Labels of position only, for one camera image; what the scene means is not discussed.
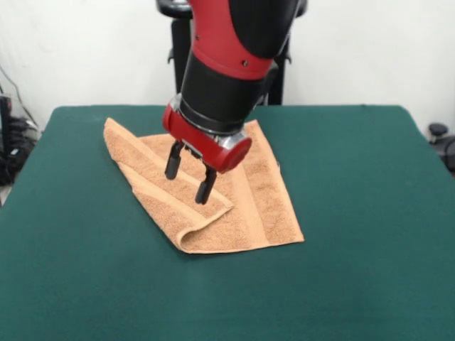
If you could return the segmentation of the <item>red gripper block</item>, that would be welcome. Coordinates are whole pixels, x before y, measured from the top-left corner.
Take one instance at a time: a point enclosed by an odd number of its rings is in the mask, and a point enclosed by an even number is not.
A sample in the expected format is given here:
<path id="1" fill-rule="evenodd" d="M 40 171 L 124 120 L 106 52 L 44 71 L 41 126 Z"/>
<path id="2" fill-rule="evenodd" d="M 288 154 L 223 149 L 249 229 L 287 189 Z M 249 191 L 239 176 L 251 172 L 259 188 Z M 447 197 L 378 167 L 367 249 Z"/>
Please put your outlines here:
<path id="1" fill-rule="evenodd" d="M 181 150 L 188 148 L 206 164 L 205 180 L 199 185 L 195 202 L 205 205 L 210 197 L 218 173 L 236 168 L 249 152 L 252 139 L 241 129 L 234 135 L 209 134 L 190 124 L 181 113 L 184 101 L 177 94 L 169 102 L 163 117 L 163 126 L 175 139 L 168 156 L 165 176 L 175 179 L 181 163 Z"/>

